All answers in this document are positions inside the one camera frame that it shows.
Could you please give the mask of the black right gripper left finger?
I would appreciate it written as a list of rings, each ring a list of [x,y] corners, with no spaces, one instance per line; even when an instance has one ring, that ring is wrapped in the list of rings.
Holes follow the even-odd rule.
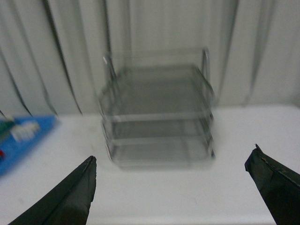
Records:
[[[93,202],[97,160],[88,157],[11,225],[85,225]]]

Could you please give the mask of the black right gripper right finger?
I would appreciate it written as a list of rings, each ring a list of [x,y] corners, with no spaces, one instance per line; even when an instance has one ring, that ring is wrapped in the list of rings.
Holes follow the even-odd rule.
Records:
[[[300,223],[300,175],[266,155],[256,145],[245,170],[253,179],[277,225]]]

